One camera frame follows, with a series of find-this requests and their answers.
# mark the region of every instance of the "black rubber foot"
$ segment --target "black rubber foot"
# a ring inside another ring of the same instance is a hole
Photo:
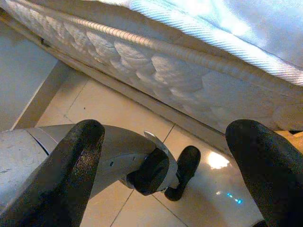
[[[201,153],[198,148],[194,146],[188,146],[182,151],[177,161],[177,177],[180,184],[176,189],[169,187],[165,191],[166,198],[170,201],[178,201],[181,199],[187,183],[195,175],[200,159]]]
[[[265,221],[258,222],[253,227],[267,227],[267,224]]]

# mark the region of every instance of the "baseboard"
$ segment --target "baseboard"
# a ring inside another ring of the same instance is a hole
[[[41,83],[12,129],[34,128],[47,106],[68,77],[71,70],[62,61],[58,61],[48,77]]]

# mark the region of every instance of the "quilted mattress fabric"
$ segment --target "quilted mattress fabric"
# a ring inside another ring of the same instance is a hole
[[[221,132],[241,118],[274,130],[303,130],[302,87],[248,67],[226,52],[128,9],[96,2],[90,7],[75,0],[60,2],[0,0],[0,6],[53,48]],[[107,32],[101,24],[115,29]],[[127,36],[119,36],[121,30]],[[166,43],[155,48],[155,39]],[[187,61],[179,50],[199,61]]]
[[[140,12],[303,86],[301,0],[97,0]]]

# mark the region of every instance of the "floor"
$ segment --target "floor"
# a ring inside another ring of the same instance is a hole
[[[148,130],[165,143],[175,158],[178,158],[187,145],[194,145],[201,152],[214,155],[218,152],[182,128],[122,94],[82,73],[75,72],[63,83],[37,126],[76,123],[83,119],[96,119],[102,124],[127,128],[139,134]],[[226,163],[225,161],[226,159],[223,158],[222,166],[214,168],[220,169],[227,166],[229,161]],[[145,197],[116,182],[89,200],[81,227],[245,226],[242,225],[243,223],[231,225],[233,219],[228,220],[220,216],[220,209],[210,206],[210,201],[213,201],[215,197],[209,199],[205,196],[209,190],[205,190],[204,185],[213,173],[210,170],[214,168],[208,166],[205,169],[205,166],[201,164],[196,176],[189,182],[183,198],[178,202],[170,202],[161,192]],[[228,177],[225,181],[222,176],[230,172],[237,176],[240,174],[236,168],[233,168],[235,170],[228,168],[223,168],[226,170],[223,175],[220,175],[222,184],[229,184],[231,181]],[[238,181],[233,180],[233,184],[240,185],[241,189],[238,191],[243,192],[241,195],[246,196],[247,201],[251,199],[245,191],[241,178]],[[255,222],[256,216],[259,215],[258,211],[254,206],[253,208],[250,206],[249,210],[252,210],[250,216],[254,216],[251,222]]]

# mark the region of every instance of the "bed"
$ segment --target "bed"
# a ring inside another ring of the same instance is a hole
[[[260,40],[197,20],[170,1],[0,0],[0,7],[49,48],[219,134],[243,118],[303,130],[300,50],[262,49]]]

